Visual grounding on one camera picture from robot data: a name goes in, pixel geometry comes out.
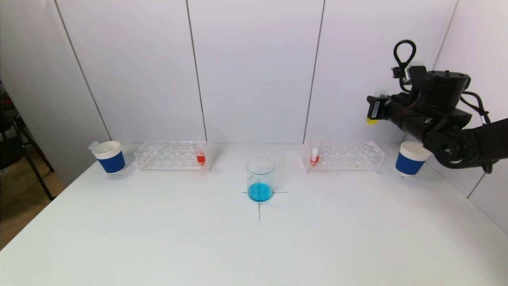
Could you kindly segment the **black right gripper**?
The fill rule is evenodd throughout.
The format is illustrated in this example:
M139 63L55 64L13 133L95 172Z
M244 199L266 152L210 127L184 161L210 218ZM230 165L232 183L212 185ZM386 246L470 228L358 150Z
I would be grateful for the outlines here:
M368 96L367 102L369 103L367 118L371 121L396 123L405 110L405 105L393 96Z

